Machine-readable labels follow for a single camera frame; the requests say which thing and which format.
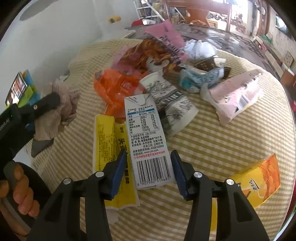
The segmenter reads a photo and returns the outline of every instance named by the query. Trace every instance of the pink snack bag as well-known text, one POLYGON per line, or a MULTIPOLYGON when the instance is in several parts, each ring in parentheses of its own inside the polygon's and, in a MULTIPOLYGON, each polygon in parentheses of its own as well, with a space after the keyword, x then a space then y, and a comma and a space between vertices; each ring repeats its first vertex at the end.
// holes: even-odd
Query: pink snack bag
POLYGON ((201 98, 215 107, 220 123, 226 124, 263 95, 258 84, 261 75, 261 70, 254 69, 227 79, 212 89, 203 85, 201 98))
POLYGON ((113 58, 113 64, 111 66, 111 69, 117 70, 121 73, 125 73, 126 75, 129 76, 135 76, 139 79, 142 78, 141 73, 134 69, 132 66, 127 65, 127 64, 119 64, 120 59, 122 56, 128 51, 130 47, 127 45, 124 45, 122 49, 114 56, 113 58))
POLYGON ((162 23, 154 24, 145 28, 146 37, 152 35, 157 40, 161 41, 166 48, 178 55, 180 61, 185 61, 188 59, 188 55, 183 50, 185 46, 185 41, 183 40, 180 33, 175 30, 174 26, 169 20, 165 20, 162 23))

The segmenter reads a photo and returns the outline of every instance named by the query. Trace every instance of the yellow striped tablecloth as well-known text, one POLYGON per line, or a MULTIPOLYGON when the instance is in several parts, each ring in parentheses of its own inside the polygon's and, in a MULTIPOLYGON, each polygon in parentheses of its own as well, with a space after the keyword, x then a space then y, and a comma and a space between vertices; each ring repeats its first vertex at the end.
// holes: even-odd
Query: yellow striped tablecloth
MULTIPOLYGON (((54 144, 32 161, 33 167, 51 191, 65 177, 74 180, 92 174, 93 124, 103 114, 104 102, 94 91, 94 72, 111 66, 113 56, 123 45, 134 46, 136 39, 110 40, 81 49, 70 63, 67 81, 81 89, 77 118, 54 140, 54 144)), ((260 68, 224 51, 231 75, 260 68)), ((208 177, 224 181, 251 163, 276 153, 281 172, 281 188, 256 209, 270 239, 279 231, 286 216, 295 179, 295 128, 289 103, 281 84, 263 71, 259 84, 264 97, 239 114, 230 124, 221 126, 215 109, 201 100, 199 94, 186 95, 199 109, 194 120, 167 140, 169 151, 178 150, 183 161, 208 177)), ((176 83, 174 72, 165 76, 176 83)), ((31 142, 27 145, 30 153, 31 142)), ((179 194, 176 183, 138 191, 139 208, 118 212, 119 221, 110 225, 114 240, 182 241, 186 232, 192 202, 179 194)), ((81 228, 85 230, 84 201, 81 202, 81 228)))

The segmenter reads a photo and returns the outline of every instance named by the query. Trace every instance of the ladder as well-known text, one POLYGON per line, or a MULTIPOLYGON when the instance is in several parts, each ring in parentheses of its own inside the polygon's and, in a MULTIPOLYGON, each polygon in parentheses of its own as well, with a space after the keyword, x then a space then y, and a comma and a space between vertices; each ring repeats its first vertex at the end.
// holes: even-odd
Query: ladder
POLYGON ((161 21, 164 21, 165 19, 160 15, 160 13, 147 1, 147 0, 142 0, 144 1, 148 6, 146 7, 139 7, 138 3, 139 0, 133 0, 133 4, 135 5, 135 9, 138 15, 139 19, 143 19, 143 18, 160 18, 161 21), (141 9, 145 9, 145 8, 150 8, 151 9, 151 15, 150 16, 141 16, 140 14, 140 10, 141 9))

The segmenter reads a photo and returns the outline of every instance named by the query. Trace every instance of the finger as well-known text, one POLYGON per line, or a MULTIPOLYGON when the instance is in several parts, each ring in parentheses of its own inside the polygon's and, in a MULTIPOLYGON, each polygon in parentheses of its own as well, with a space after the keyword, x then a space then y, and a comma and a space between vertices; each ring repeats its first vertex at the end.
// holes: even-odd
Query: finger
POLYGON ((17 164, 15 166, 15 170, 14 170, 13 174, 15 176, 15 179, 19 181, 24 177, 24 170, 19 164, 17 164))
POLYGON ((28 192, 28 188, 29 179, 26 175, 24 175, 24 177, 17 182, 15 189, 13 191, 13 199, 17 204, 21 204, 24 201, 28 192))
POLYGON ((36 200, 34 200, 33 201, 33 206, 31 208, 31 210, 29 211, 29 216, 37 217, 38 214, 39 214, 39 211, 40 211, 40 205, 36 200))
POLYGON ((18 206, 18 210, 21 214, 27 215, 28 212, 31 210, 33 206, 33 196, 34 196, 34 193, 32 188, 28 188, 28 192, 24 201, 22 202, 22 204, 18 206))
POLYGON ((3 203, 1 204, 1 202, 0 212, 2 213, 4 219, 6 220, 7 224, 10 226, 14 233, 19 234, 21 236, 26 236, 28 234, 28 232, 23 229, 23 227, 19 224, 16 218, 11 214, 8 208, 3 203))
POLYGON ((6 197, 8 192, 9 192, 8 181, 6 180, 0 181, 0 197, 6 197))

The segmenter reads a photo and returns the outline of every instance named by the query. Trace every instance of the yellow packaging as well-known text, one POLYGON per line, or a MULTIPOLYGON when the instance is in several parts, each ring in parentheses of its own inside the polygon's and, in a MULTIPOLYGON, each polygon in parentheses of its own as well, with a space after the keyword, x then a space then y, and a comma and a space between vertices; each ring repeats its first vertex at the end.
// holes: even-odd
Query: yellow packaging
MULTIPOLYGON (((264 203, 280 187, 280 172, 276 155, 251 165, 230 177, 240 185, 253 208, 264 203)), ((217 200, 212 199, 211 231, 217 229, 217 200)))
POLYGON ((105 200, 106 208, 116 210, 139 206, 126 125, 115 124, 113 116, 97 115, 94 125, 93 172, 102 171, 108 162, 116 160, 121 148, 124 148, 128 153, 124 176, 118 194, 112 201, 105 200))

